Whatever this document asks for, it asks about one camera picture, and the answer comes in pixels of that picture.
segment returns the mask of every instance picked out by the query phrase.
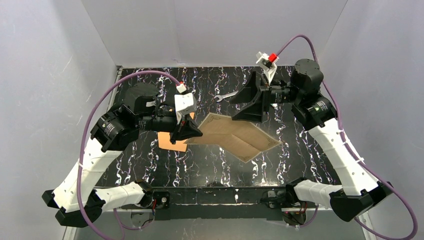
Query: white enclosure wall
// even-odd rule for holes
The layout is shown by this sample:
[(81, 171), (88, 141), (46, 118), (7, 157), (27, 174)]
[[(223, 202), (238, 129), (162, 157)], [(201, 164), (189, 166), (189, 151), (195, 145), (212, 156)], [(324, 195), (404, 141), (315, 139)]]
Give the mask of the white enclosure wall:
[[(424, 239), (424, 2), (350, 0), (320, 57), (343, 125), (365, 163), (412, 205)], [(405, 237), (412, 221), (393, 195), (374, 228)]]
[[(124, 67), (254, 66), (306, 34), (318, 54), (347, 0), (82, 0), (110, 56)], [(310, 58), (296, 41), (278, 65)]]
[(79, 0), (0, 1), (0, 56), (0, 239), (62, 239), (41, 195), (75, 164), (115, 64)]

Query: label on motor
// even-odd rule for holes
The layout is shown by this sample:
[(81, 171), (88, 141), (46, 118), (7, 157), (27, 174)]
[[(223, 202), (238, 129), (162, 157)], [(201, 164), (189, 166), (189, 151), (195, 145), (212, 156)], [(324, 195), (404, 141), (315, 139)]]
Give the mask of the label on motor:
[(318, 101), (317, 103), (315, 103), (314, 108), (317, 112), (319, 112), (320, 110), (326, 112), (329, 109), (326, 103), (323, 101)]
[(283, 102), (283, 95), (282, 94), (278, 94), (278, 92), (275, 93), (274, 103), (280, 104), (282, 102)]
[(109, 135), (114, 129), (115, 129), (115, 126), (111, 123), (108, 123), (107, 126), (104, 128), (104, 133), (106, 135)]
[(146, 122), (145, 121), (141, 120), (140, 123), (139, 123), (139, 125), (140, 125), (140, 130), (145, 130), (146, 129)]

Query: black marble tabletop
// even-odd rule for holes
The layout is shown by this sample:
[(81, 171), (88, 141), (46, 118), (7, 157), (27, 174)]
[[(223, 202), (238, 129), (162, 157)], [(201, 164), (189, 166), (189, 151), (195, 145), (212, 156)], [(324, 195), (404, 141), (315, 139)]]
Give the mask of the black marble tabletop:
[[(239, 90), (252, 70), (261, 71), (259, 67), (132, 68), (124, 69), (122, 77), (143, 70), (164, 71), (184, 82), (197, 99), (194, 120), (198, 125), (209, 112), (231, 116), (240, 109), (238, 104), (230, 105), (228, 98), (216, 103), (213, 97)], [(279, 67), (275, 78), (288, 81), (291, 70), (291, 66)], [(156, 85), (161, 101), (173, 98), (176, 92), (168, 78), (146, 75), (121, 84), (114, 102), (122, 101), (125, 91), (137, 82)], [(188, 145), (186, 152), (161, 149), (157, 133), (144, 131), (112, 162), (97, 185), (114, 187), (144, 179), (154, 187), (282, 186), (299, 177), (340, 184), (321, 148), (295, 120), (290, 104), (271, 108), (267, 117), (257, 125), (282, 144), (250, 162), (243, 163), (217, 145)]]

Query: silver wrench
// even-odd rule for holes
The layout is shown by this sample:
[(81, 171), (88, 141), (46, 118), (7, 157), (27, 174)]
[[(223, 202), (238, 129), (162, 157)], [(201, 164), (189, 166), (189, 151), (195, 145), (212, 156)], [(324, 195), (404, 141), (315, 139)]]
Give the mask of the silver wrench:
[(216, 99), (216, 102), (217, 103), (219, 103), (219, 102), (221, 102), (222, 100), (224, 100), (226, 98), (229, 98), (229, 97), (232, 97), (232, 96), (236, 95), (238, 92), (239, 91), (234, 91), (234, 92), (227, 93), (227, 94), (224, 94), (224, 95), (216, 95), (213, 98)]

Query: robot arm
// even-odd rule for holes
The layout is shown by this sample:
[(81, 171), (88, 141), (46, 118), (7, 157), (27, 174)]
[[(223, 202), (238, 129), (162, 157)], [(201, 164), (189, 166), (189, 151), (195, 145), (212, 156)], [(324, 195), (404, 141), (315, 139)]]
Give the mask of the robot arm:
[[(134, 204), (148, 206), (155, 195), (152, 187), (143, 180), (112, 188), (94, 189), (100, 177), (131, 142), (139, 138), (139, 131), (168, 132), (170, 141), (201, 137), (203, 134), (190, 117), (196, 110), (192, 93), (178, 89), (175, 106), (161, 108), (159, 91), (154, 85), (138, 83), (125, 93), (124, 101), (101, 116), (93, 129), (84, 150), (81, 176), (81, 198), (88, 217), (93, 222), (102, 212)], [(59, 209), (56, 219), (62, 226), (86, 227), (77, 201), (77, 172), (79, 162), (73, 166), (65, 180), (54, 190), (42, 195), (47, 206)], [(169, 202), (158, 201), (156, 208), (166, 208)]]
[(345, 148), (344, 145), (349, 144), (356, 153), (347, 137), (345, 142), (340, 138), (337, 112), (320, 93), (324, 79), (320, 66), (313, 60), (300, 59), (294, 66), (290, 82), (277, 82), (273, 80), (273, 73), (278, 58), (272, 56), (258, 53), (258, 64), (265, 76), (252, 72), (244, 87), (230, 100), (231, 104), (247, 103), (232, 119), (262, 123), (270, 104), (292, 103), (291, 111), (321, 146), (341, 185), (316, 183), (302, 177), (286, 185), (285, 201), (321, 204), (349, 222), (392, 192), (360, 166)]

